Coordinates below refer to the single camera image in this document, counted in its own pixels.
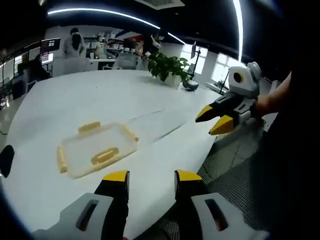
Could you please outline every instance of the round table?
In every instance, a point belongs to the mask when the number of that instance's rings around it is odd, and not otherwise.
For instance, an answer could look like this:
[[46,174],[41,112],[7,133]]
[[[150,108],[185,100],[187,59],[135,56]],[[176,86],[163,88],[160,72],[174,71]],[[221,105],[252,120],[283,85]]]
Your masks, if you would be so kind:
[[[217,119],[195,123],[195,117],[219,95],[199,88],[174,89],[138,70],[80,72],[38,82],[14,116],[7,144],[15,156],[4,194],[25,227],[48,229],[60,211],[84,193],[93,193],[108,173],[129,170],[129,214],[124,236],[134,239],[175,203],[174,171],[197,172],[214,136]],[[79,179],[60,174],[56,150],[77,128],[100,121],[125,122],[164,109],[187,109],[186,124],[100,171]]]

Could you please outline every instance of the green leaves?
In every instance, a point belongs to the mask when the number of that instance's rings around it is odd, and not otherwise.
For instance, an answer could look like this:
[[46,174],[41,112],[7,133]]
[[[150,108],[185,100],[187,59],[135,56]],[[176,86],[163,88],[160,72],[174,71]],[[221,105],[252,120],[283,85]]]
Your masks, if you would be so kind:
[[189,75],[183,71],[186,66],[189,66],[188,60],[183,57],[167,57],[162,52],[149,56],[149,72],[152,76],[159,77],[163,82],[167,79],[169,73],[180,76],[183,82],[189,81]]

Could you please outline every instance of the ceiling light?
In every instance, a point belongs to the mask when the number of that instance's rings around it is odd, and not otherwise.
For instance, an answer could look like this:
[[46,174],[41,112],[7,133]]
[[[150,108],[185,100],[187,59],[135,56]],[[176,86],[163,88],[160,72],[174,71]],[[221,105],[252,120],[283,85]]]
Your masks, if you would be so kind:
[[[104,9],[96,9],[96,8],[66,8],[66,9],[60,9],[60,10],[54,10],[54,11],[48,11],[48,15],[53,15],[53,14],[58,14],[58,13],[64,13],[64,12],[73,12],[73,11],[91,11],[91,12],[101,12],[101,13],[107,13],[107,14],[115,14],[115,15],[120,15],[126,18],[130,18],[130,19],[134,19],[136,21],[142,22],[144,24],[147,24],[149,26],[152,26],[156,29],[160,29],[160,27],[158,27],[157,25],[154,25],[148,21],[142,20],[140,18],[131,16],[131,15],[127,15],[121,12],[117,12],[117,11],[110,11],[110,10],[104,10]],[[173,37],[174,39],[178,40],[180,43],[186,45],[186,43],[184,41],[182,41],[180,38],[176,37],[175,35],[171,34],[170,32],[168,32],[168,34]]]
[[238,33],[239,33],[239,56],[238,61],[241,62],[243,45],[244,45],[244,26],[242,21],[241,6],[239,0],[232,0],[235,8],[236,20],[238,22]]

